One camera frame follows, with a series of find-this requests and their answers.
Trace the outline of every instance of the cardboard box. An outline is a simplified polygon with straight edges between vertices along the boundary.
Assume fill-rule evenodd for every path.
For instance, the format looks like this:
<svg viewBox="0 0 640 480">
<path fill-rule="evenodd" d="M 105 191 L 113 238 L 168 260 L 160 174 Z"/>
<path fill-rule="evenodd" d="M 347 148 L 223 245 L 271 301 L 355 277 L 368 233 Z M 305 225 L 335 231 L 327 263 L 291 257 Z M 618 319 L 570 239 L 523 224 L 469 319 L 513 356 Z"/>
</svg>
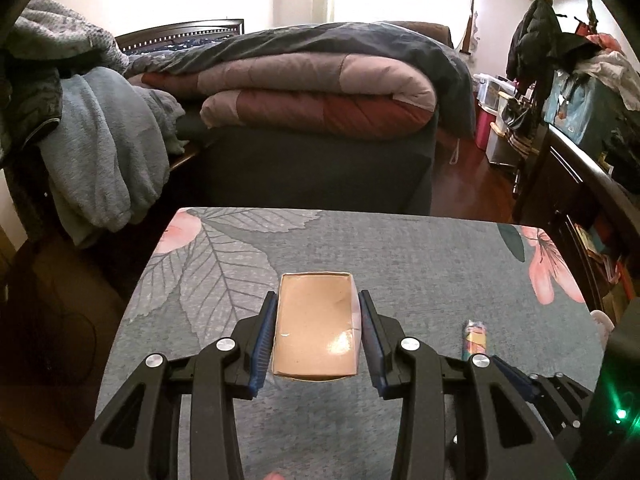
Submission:
<svg viewBox="0 0 640 480">
<path fill-rule="evenodd" d="M 283 274 L 273 344 L 274 375 L 330 381 L 358 373 L 360 302 L 348 272 Z"/>
</svg>

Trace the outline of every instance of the table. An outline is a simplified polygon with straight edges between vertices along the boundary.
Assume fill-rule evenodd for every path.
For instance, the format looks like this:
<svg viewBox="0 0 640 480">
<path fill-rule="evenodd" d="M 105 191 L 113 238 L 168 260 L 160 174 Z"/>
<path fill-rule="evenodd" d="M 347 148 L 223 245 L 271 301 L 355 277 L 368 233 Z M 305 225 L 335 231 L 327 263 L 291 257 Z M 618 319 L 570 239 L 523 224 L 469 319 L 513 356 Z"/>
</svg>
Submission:
<svg viewBox="0 0 640 480">
<path fill-rule="evenodd" d="M 408 335 L 460 357 L 467 319 L 488 327 L 489 354 L 526 373 L 562 371 L 594 388 L 595 325 L 544 233 L 446 218 L 250 208 L 179 211 L 130 300 L 104 373 L 98 413 L 146 355 L 175 359 L 229 335 L 259 310 L 283 272 L 352 272 L 380 314 Z M 554 270 L 558 281 L 550 276 Z M 179 477 L 188 478 L 182 404 Z M 400 401 L 359 374 L 327 383 L 268 375 L 257 399 L 236 401 L 245 476 L 388 480 Z M 451 420 L 451 406 L 447 406 Z M 453 436 L 449 424 L 447 433 Z"/>
</svg>

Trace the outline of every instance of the pink comforter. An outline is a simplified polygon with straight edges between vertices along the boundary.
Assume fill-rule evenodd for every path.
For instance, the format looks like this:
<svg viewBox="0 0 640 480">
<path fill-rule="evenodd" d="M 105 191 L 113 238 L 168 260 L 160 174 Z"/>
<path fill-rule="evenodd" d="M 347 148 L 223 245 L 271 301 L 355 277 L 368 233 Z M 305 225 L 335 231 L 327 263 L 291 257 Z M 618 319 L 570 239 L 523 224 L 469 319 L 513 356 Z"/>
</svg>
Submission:
<svg viewBox="0 0 640 480">
<path fill-rule="evenodd" d="M 273 126 L 390 139 L 422 128 L 436 108 L 433 85 L 418 69 L 363 54 L 278 54 L 130 81 L 178 99 L 204 99 L 200 114 L 209 128 Z"/>
</svg>

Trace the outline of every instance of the clothes pile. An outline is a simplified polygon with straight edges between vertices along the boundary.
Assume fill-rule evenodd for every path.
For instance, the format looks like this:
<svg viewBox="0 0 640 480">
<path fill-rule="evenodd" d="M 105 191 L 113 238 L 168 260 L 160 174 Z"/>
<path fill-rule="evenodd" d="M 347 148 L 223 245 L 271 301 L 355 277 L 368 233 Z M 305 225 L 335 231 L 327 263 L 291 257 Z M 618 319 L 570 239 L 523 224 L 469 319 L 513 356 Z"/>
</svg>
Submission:
<svg viewBox="0 0 640 480">
<path fill-rule="evenodd" d="M 578 63 L 575 71 L 589 74 L 614 90 L 622 98 L 627 110 L 640 111 L 640 75 L 621 52 L 603 50 L 591 59 Z"/>
<path fill-rule="evenodd" d="M 168 154 L 184 152 L 177 100 L 130 85 L 114 37 L 51 0 L 30 1 L 0 53 L 0 166 L 29 238 L 46 231 L 34 193 L 44 175 L 78 246 L 142 220 L 168 179 Z"/>
<path fill-rule="evenodd" d="M 509 50 L 507 78 L 516 81 L 518 96 L 535 84 L 526 110 L 527 125 L 511 133 L 509 143 L 528 153 L 542 118 L 543 107 L 551 94 L 555 70 L 571 73 L 575 65 L 590 59 L 600 46 L 583 36 L 563 32 L 552 4 L 535 0 L 518 25 Z"/>
</svg>

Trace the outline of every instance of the bed headboard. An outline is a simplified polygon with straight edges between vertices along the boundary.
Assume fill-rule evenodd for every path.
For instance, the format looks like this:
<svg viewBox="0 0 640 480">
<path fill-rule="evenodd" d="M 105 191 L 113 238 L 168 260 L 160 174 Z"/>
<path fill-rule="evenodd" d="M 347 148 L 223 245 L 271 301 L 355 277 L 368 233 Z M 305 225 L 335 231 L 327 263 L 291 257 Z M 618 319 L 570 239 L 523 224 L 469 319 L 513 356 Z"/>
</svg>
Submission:
<svg viewBox="0 0 640 480">
<path fill-rule="evenodd" d="M 118 36 L 116 41 L 125 54 L 141 46 L 163 46 L 185 38 L 220 38 L 244 34 L 244 20 L 201 20 L 145 28 Z"/>
</svg>

